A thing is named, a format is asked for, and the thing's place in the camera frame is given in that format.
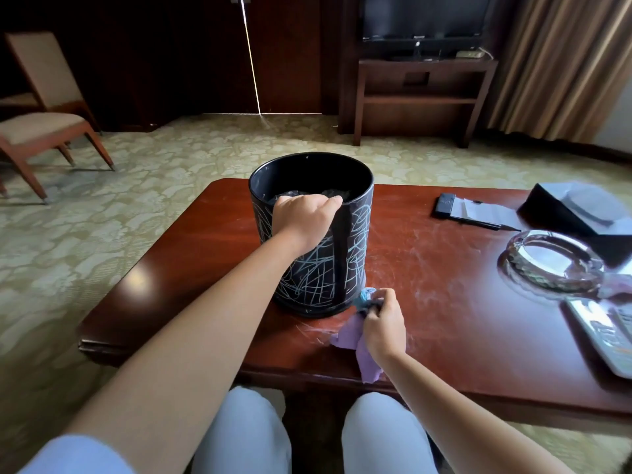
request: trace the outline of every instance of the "floor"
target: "floor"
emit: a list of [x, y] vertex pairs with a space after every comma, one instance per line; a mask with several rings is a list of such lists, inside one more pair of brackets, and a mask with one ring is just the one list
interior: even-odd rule
[[[87, 143], [71, 169], [56, 151], [30, 160], [43, 206], [0, 164], [0, 471], [20, 468], [112, 375], [76, 350], [74, 328], [194, 198], [220, 177], [326, 150], [365, 162], [378, 183], [531, 188], [537, 181], [599, 184], [632, 207], [632, 166], [491, 142], [336, 134], [323, 116], [181, 118], [153, 133], [109, 133], [111, 172]], [[632, 441], [517, 426], [577, 473], [615, 472]]]

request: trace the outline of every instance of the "tissue box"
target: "tissue box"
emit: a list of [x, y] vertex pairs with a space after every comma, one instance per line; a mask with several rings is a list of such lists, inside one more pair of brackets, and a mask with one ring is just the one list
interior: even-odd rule
[[609, 267], [617, 267], [632, 254], [632, 218], [614, 195], [597, 186], [538, 183], [518, 214], [535, 228], [584, 241]]

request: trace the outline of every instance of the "beige cushion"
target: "beige cushion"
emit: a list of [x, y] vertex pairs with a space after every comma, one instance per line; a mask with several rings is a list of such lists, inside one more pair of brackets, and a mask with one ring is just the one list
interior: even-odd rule
[[83, 100], [73, 72], [50, 31], [8, 33], [6, 39], [46, 108]]
[[29, 106], [36, 108], [37, 100], [33, 93], [12, 94], [0, 99], [0, 106]]
[[0, 136], [19, 145], [85, 121], [68, 113], [29, 113], [0, 122]]

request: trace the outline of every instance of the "curtain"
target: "curtain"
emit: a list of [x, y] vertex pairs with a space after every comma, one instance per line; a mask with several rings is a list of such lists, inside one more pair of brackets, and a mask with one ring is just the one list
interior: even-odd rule
[[485, 124], [590, 143], [630, 76], [632, 0], [522, 0]]

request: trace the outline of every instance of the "red-brown tabletop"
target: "red-brown tabletop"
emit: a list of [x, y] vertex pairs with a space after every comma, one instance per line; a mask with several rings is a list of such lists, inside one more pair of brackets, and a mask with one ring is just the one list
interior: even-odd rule
[[[202, 192], [82, 321], [83, 353], [122, 364], [258, 246], [247, 183], [222, 179]], [[528, 294], [502, 275], [499, 257], [514, 232], [432, 218], [442, 192], [513, 208], [528, 194], [375, 186], [367, 285], [395, 288], [408, 353], [505, 419], [628, 432], [632, 382], [610, 372], [559, 302]], [[248, 286], [243, 290], [247, 295]], [[362, 385], [354, 353], [329, 346], [351, 312], [309, 320], [270, 303], [240, 379], [394, 392], [385, 376]]]

